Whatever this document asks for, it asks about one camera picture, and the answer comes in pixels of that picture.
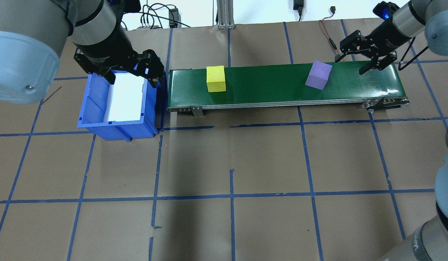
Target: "yellow cube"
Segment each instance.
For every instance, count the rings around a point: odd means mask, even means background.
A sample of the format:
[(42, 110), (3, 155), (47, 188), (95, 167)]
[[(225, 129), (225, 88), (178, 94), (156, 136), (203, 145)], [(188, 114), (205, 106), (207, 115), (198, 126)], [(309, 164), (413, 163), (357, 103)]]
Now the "yellow cube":
[(225, 91), (224, 66), (206, 67), (207, 92)]

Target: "blue led light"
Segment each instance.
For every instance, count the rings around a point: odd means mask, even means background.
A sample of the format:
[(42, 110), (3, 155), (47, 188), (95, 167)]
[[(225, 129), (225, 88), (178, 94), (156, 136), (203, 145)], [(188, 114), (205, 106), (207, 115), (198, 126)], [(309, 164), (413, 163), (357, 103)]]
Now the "blue led light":
[(380, 15), (380, 18), (382, 18), (383, 20), (387, 20), (388, 18), (390, 18), (387, 7), (382, 9), (382, 15)]

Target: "green conveyor belt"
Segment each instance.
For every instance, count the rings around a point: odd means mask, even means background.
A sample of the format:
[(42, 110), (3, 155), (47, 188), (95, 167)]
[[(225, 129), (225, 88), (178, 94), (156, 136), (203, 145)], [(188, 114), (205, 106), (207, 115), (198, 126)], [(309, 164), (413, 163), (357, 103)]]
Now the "green conveyor belt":
[(357, 103), (369, 98), (405, 98), (394, 65), (383, 71), (359, 68), (368, 61), (333, 66), (323, 91), (305, 85), (312, 64), (225, 68), (227, 91), (207, 92), (206, 69), (170, 72), (169, 111), (303, 104)]

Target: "white foam insert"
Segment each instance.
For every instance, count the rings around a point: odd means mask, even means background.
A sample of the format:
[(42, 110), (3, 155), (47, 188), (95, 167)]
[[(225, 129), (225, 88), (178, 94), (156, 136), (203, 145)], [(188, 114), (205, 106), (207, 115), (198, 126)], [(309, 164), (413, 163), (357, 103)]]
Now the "white foam insert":
[(135, 121), (140, 119), (144, 78), (130, 73), (115, 73), (116, 81), (109, 86), (104, 121)]

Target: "blue bin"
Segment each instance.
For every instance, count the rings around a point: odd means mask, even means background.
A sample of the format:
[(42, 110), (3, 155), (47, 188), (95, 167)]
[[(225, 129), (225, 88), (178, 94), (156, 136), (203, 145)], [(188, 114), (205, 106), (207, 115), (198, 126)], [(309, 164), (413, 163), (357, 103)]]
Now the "blue bin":
[(96, 74), (88, 76), (82, 107), (77, 123), (78, 128), (86, 128), (103, 140), (130, 141), (137, 138), (149, 138), (157, 134), (155, 127), (156, 91), (148, 80), (143, 84), (140, 119), (136, 121), (104, 122), (110, 84)]

